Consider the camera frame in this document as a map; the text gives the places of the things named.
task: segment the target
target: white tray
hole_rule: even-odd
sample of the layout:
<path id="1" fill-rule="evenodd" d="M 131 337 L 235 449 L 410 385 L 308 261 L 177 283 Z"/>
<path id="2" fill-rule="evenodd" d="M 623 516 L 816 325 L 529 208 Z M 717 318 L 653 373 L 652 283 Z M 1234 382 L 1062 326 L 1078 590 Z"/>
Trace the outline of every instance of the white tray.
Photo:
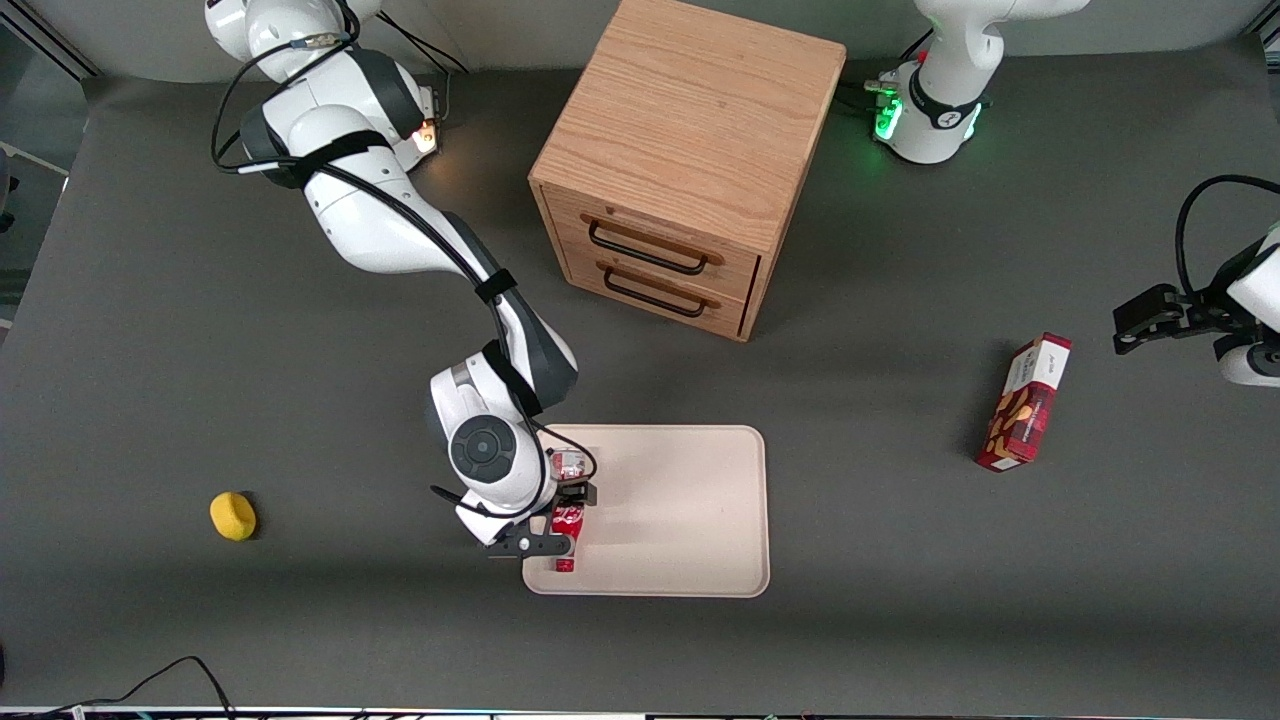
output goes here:
<path id="1" fill-rule="evenodd" d="M 769 584 L 764 438 L 746 425 L 552 425 L 600 462 L 575 570 L 524 562 L 539 594 L 755 597 Z M 544 447 L 563 446 L 543 436 Z"/>

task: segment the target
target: dark gray tabletop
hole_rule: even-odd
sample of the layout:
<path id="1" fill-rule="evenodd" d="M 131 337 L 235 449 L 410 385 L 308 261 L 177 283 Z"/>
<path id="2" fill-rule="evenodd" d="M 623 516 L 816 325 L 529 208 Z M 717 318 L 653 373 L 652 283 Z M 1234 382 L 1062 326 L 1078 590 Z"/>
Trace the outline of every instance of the dark gray tabletop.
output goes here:
<path id="1" fill-rule="evenodd" d="M 1110 347 L 1111 309 L 1174 277 L 1185 192 L 1280 174 L 1256 41 L 1011 59 L 943 167 L 833 114 L 745 346 L 559 277 L 525 174 L 573 79 L 458 78 L 415 182 L 577 352 L 548 420 L 764 434 L 769 589 L 550 598 L 485 560 L 420 419 L 490 337 L 465 283 L 362 273 L 301 196 L 218 174 L 220 88 L 114 81 L 0 351 L 0 702 L 198 653 L 241 705 L 1280 715 L 1280 395 L 1224 383 L 1204 338 Z M 1277 218 L 1216 188 L 1196 277 Z M 1042 456 L 988 473 L 1042 331 L 1075 341 Z M 214 534 L 225 489 L 261 539 Z M 137 700 L 212 702 L 195 673 Z"/>

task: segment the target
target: black power cord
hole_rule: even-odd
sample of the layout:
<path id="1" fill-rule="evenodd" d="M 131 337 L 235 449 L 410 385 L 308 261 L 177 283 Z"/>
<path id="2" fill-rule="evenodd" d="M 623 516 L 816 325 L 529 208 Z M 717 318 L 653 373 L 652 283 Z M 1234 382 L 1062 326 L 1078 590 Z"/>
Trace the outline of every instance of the black power cord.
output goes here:
<path id="1" fill-rule="evenodd" d="M 1178 225 L 1174 228 L 1174 256 L 1175 261 L 1178 263 L 1178 282 L 1181 283 L 1183 295 L 1187 296 L 1187 300 L 1190 302 L 1192 307 L 1198 310 L 1206 318 L 1211 315 L 1208 310 L 1202 306 L 1199 297 L 1197 296 L 1197 292 L 1192 288 L 1192 278 L 1190 274 L 1187 272 L 1187 249 L 1185 249 L 1187 219 L 1190 217 L 1192 206 L 1196 204 L 1196 200 L 1206 190 L 1220 183 L 1247 184 L 1249 187 L 1257 187 L 1261 190 L 1266 190 L 1267 192 L 1280 195 L 1280 183 L 1257 178 L 1253 176 L 1239 176 L 1239 174 L 1213 176 L 1203 181 L 1202 183 L 1197 184 L 1194 188 L 1192 188 L 1189 193 L 1187 193 L 1187 199 L 1183 200 L 1183 206 L 1178 211 Z"/>
<path id="2" fill-rule="evenodd" d="M 467 67 L 463 65 L 461 61 L 458 61 L 457 58 L 454 58 L 453 55 L 449 55 L 444 50 L 440 50 L 435 45 L 431 45 L 430 42 L 422 40 L 421 37 L 419 37 L 419 36 L 413 35 L 412 32 L 410 32 L 410 31 L 404 29 L 403 27 L 401 27 L 399 23 L 397 23 L 389 14 L 387 14 L 387 10 L 380 10 L 378 13 L 378 15 L 375 15 L 375 17 L 378 19 L 383 20 L 384 23 L 392 26 L 397 32 L 399 32 L 401 35 L 403 35 L 406 40 L 408 40 L 410 42 L 412 42 L 413 45 L 416 45 L 417 49 L 421 50 L 422 54 L 426 55 L 429 60 L 431 60 L 433 63 L 435 63 L 435 67 L 440 68 L 440 72 L 448 73 L 449 70 L 444 69 L 444 65 L 442 65 L 435 58 L 433 58 L 431 54 L 428 53 L 428 50 L 430 50 L 433 53 L 436 53 L 442 58 L 444 58 L 448 61 L 453 63 L 463 73 L 471 74 L 471 70 L 467 69 Z"/>
<path id="3" fill-rule="evenodd" d="M 929 36 L 932 35 L 933 35 L 933 28 L 931 27 L 928 31 L 924 32 L 924 35 L 922 35 L 915 42 L 913 42 L 910 47 L 904 50 L 902 54 L 897 56 L 897 59 L 909 60 L 911 58 L 911 53 L 915 53 L 922 45 L 924 45 L 924 41 L 928 40 Z"/>
<path id="4" fill-rule="evenodd" d="M 399 215 L 407 223 L 413 225 L 415 229 L 429 237 L 431 242 L 434 242 L 436 247 L 439 247 L 440 251 L 444 252 L 444 255 L 454 265 L 457 265 L 460 270 L 462 270 L 462 274 L 466 275 L 468 281 L 471 281 L 471 284 L 474 287 L 479 287 L 479 284 L 483 282 L 480 279 L 480 275 L 475 272 L 474 268 L 471 268 L 470 264 L 467 264 L 467 261 L 462 258 L 458 250 L 452 245 L 449 245 L 449 242 L 444 240 L 444 237 L 442 237 L 440 233 L 436 232 L 436 229 L 433 228 L 430 223 L 424 220 L 422 217 L 415 213 L 408 205 L 401 202 L 390 193 L 378 187 L 376 184 L 366 181 L 365 178 L 352 174 L 347 170 L 343 170 L 342 168 L 334 167 L 333 164 L 321 165 L 320 168 L 316 169 L 316 172 L 324 173 L 334 179 L 339 179 L 347 184 L 351 184 L 352 187 L 356 187 L 357 190 L 369 193 L 371 197 L 374 197 L 383 205 L 387 205 L 397 215 Z M 507 333 L 506 328 L 502 324 L 502 316 L 498 315 L 498 300 L 499 299 L 495 297 L 488 304 L 489 313 L 493 315 L 493 322 L 498 332 L 498 343 L 502 347 L 502 354 L 509 361 L 511 348 L 507 345 Z M 543 491 L 547 488 L 547 455 L 543 452 L 541 441 L 538 439 L 538 434 L 532 432 L 532 429 L 536 427 L 536 423 L 534 421 L 532 418 L 529 416 L 529 413 L 525 410 L 524 405 L 521 405 L 520 400 L 516 398 L 513 393 L 511 395 L 511 401 L 512 405 L 515 405 L 516 409 L 520 410 L 521 420 L 525 423 L 525 427 L 530 428 L 530 434 L 534 437 L 534 443 L 538 446 L 538 491 L 529 500 L 529 503 L 525 505 L 525 507 L 522 507 L 521 510 L 515 512 L 494 512 L 488 507 L 467 505 L 456 493 L 452 493 L 439 486 L 431 486 L 431 492 L 447 500 L 448 502 L 457 505 L 458 507 L 475 512 L 476 515 L 483 515 L 485 518 L 493 518 L 498 520 L 511 520 L 515 518 L 520 518 L 521 515 L 530 512 L 538 507 L 538 501 L 539 498 L 541 498 Z"/>
<path id="5" fill-rule="evenodd" d="M 457 65 L 458 69 L 461 69 L 463 73 L 471 74 L 471 70 L 467 69 L 466 65 L 460 63 L 453 55 L 449 55 L 444 50 L 440 50 L 435 45 L 431 45 L 430 42 L 422 40 L 421 37 L 401 27 L 401 24 L 397 23 L 389 14 L 387 14 L 385 10 L 379 12 L 378 15 L 375 17 L 383 20 L 384 23 L 389 24 L 393 29 L 396 29 L 396 32 L 401 33 L 401 36 L 403 36 L 404 40 L 407 40 L 408 44 L 413 46 L 413 49 L 421 53 L 428 60 L 431 61 L 433 65 L 436 67 L 436 69 L 444 73 L 444 109 L 440 110 L 440 122 L 443 123 L 444 120 L 449 119 L 449 108 L 453 106 L 453 100 L 452 100 L 453 72 L 442 65 L 440 61 L 435 59 L 433 51 L 440 54 L 443 58 L 447 58 L 451 63 Z"/>
<path id="6" fill-rule="evenodd" d="M 577 441 L 575 441 L 572 438 L 567 438 L 567 437 L 557 433 L 556 430 L 548 428 L 547 425 L 539 423 L 538 420 L 534 420 L 532 423 L 534 423 L 534 428 L 535 429 L 541 430 L 541 432 L 552 436 L 553 438 L 556 438 L 556 439 L 558 439 L 558 441 L 561 441 L 563 443 L 571 445 L 575 450 L 577 450 L 582 455 L 586 455 L 586 459 L 591 461 L 591 469 L 590 469 L 590 471 L 588 471 L 586 474 L 584 474 L 581 478 L 576 478 L 573 482 L 568 482 L 568 483 L 564 483 L 564 484 L 585 483 L 585 482 L 588 482 L 588 480 L 590 480 L 591 478 L 595 477 L 595 470 L 599 468 L 599 465 L 595 462 L 595 455 L 591 455 L 590 450 L 588 450 L 585 446 L 582 446 Z"/>
<path id="7" fill-rule="evenodd" d="M 236 720 L 236 710 L 232 706 L 230 700 L 227 698 L 227 692 L 223 691 L 223 685 L 221 683 L 218 682 L 218 676 L 214 675 L 214 671 L 209 669 L 209 665 L 206 665 L 204 660 L 201 660 L 195 655 L 187 655 L 179 657 L 178 660 L 174 660 L 173 662 L 165 665 L 164 667 L 156 670 L 155 673 L 147 675 L 146 678 L 142 678 L 142 680 L 140 680 L 138 684 L 129 688 L 129 692 L 122 694 L 120 697 L 97 697 L 92 700 L 82 700 L 79 702 L 73 702 L 70 705 L 55 707 L 54 710 L 46 710 L 44 712 L 24 712 L 18 715 L 10 715 L 10 717 L 22 717 L 24 720 L 37 720 L 37 719 L 46 720 L 46 719 L 60 717 L 63 714 L 79 706 L 118 705 L 133 697 L 133 693 L 141 691 L 151 680 L 155 680 L 160 675 L 164 675 L 169 670 L 173 670 L 178 665 L 182 665 L 183 662 L 187 661 L 195 662 L 196 665 L 200 666 L 200 670 L 205 674 L 206 678 L 209 678 L 209 684 L 214 687 L 214 693 L 218 694 L 218 703 L 223 706 L 223 712 L 227 715 L 229 720 Z"/>
<path id="8" fill-rule="evenodd" d="M 257 165 L 261 163 L 280 163 L 282 165 L 288 165 L 297 161 L 297 158 L 282 155 L 275 158 L 255 158 L 252 161 L 248 163 L 224 165 L 223 158 L 227 156 L 227 152 L 230 150 L 232 145 L 234 145 L 236 141 L 239 140 L 239 131 L 233 132 L 232 136 L 227 138 L 227 141 L 223 142 L 221 145 L 218 143 L 218 136 L 220 135 L 223 126 L 223 115 L 227 114 L 227 104 L 228 101 L 230 101 L 232 94 L 236 91 L 236 87 L 239 85 L 239 82 L 244 78 L 244 74 L 248 73 L 251 69 L 256 68 L 259 63 L 270 58 L 271 55 L 275 55 L 276 53 L 283 53 L 284 50 L 306 50 L 307 47 L 312 47 L 312 44 L 321 44 L 321 42 L 333 44 L 326 53 L 324 53 L 315 60 L 307 63 L 300 70 L 292 73 L 288 78 L 285 78 L 284 82 L 282 82 L 279 87 L 271 91 L 271 95 L 268 96 L 268 100 L 270 100 L 271 97 L 275 97 L 276 95 L 292 87 L 292 85 L 298 78 L 314 70 L 321 63 L 329 60 L 330 58 L 334 58 L 338 53 L 343 53 L 344 50 L 356 44 L 356 41 L 360 38 L 360 17 L 356 15 L 355 12 L 352 12 L 351 6 L 347 4 L 347 0 L 334 0 L 334 1 L 338 4 L 338 9 L 342 12 L 343 17 L 344 31 L 342 33 L 334 35 L 326 32 L 326 33 L 311 35 L 307 37 L 293 40 L 291 42 L 285 42 L 284 45 L 276 45 L 275 47 L 271 47 L 270 50 L 266 50 L 265 53 L 250 59 L 247 63 L 241 65 L 239 70 L 236 72 L 236 76 L 232 77 L 232 81 L 227 85 L 227 90 L 223 92 L 221 101 L 219 101 L 218 104 L 218 113 L 214 115 L 214 129 L 210 133 L 209 138 L 209 156 L 210 159 L 212 159 L 214 165 L 216 165 L 219 170 L 224 173 L 238 173 L 243 168 Z M 315 47 L 323 47 L 323 46 L 324 45 L 315 45 Z"/>

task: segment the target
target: wooden drawer cabinet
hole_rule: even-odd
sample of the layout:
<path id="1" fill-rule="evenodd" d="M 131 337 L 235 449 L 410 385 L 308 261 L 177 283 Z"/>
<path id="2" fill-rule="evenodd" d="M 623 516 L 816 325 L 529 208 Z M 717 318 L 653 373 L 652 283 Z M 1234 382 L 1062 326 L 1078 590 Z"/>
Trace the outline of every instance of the wooden drawer cabinet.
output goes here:
<path id="1" fill-rule="evenodd" d="M 529 176 L 566 279 L 748 340 L 844 59 L 835 42 L 622 0 Z"/>

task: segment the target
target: black metal handle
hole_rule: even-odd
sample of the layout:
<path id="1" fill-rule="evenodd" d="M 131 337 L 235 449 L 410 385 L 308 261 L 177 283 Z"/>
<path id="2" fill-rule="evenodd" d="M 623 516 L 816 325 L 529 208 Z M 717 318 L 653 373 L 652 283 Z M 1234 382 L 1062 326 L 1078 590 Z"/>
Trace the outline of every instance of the black metal handle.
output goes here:
<path id="1" fill-rule="evenodd" d="M 635 258 L 636 260 L 644 260 L 645 263 L 650 263 L 653 265 L 658 265 L 659 268 L 663 268 L 666 270 L 672 270 L 672 272 L 680 273 L 682 275 L 696 275 L 696 274 L 701 273 L 703 270 L 707 269 L 707 261 L 710 260 L 710 258 L 708 258 L 707 255 L 703 255 L 701 260 L 699 260 L 696 265 L 692 265 L 692 266 L 690 266 L 690 265 L 681 265 L 680 263 L 672 263 L 671 260 L 667 260 L 666 258 L 658 258 L 657 255 L 649 255 L 648 252 L 644 252 L 644 251 L 640 251 L 640 250 L 635 250 L 632 247 L 627 247 L 625 245 L 618 245 L 617 242 L 612 242 L 612 241 L 604 240 L 603 237 L 595 234 L 595 231 L 598 231 L 598 229 L 600 229 L 600 222 L 599 220 L 591 220 L 591 227 L 589 227 L 586 229 L 586 236 L 591 238 L 591 242 L 594 245 L 598 245 L 599 247 L 603 247 L 605 250 L 612 250 L 614 252 L 621 252 L 622 255 L 626 255 L 627 258 Z"/>
<path id="2" fill-rule="evenodd" d="M 696 318 L 696 316 L 699 316 L 699 315 L 703 314 L 703 310 L 707 309 L 707 301 L 705 300 L 699 300 L 698 301 L 698 309 L 696 310 L 689 310 L 687 307 L 681 307 L 680 305 L 672 305 L 671 302 L 667 302 L 664 300 L 658 300 L 657 297 L 649 297 L 648 295 L 645 295 L 643 292 L 639 292 L 639 291 L 635 291 L 635 290 L 631 290 L 628 287 L 622 287 L 620 284 L 614 284 L 614 283 L 609 282 L 611 277 L 613 277 L 613 268 L 605 268 L 604 269 L 604 287 L 612 290 L 613 292 L 617 292 L 618 295 L 626 295 L 627 297 L 630 297 L 632 300 L 639 300 L 640 302 L 648 302 L 649 305 L 653 305 L 654 307 L 662 307 L 663 310 L 666 310 L 668 313 L 675 313 L 677 315 L 684 315 L 686 318 Z"/>

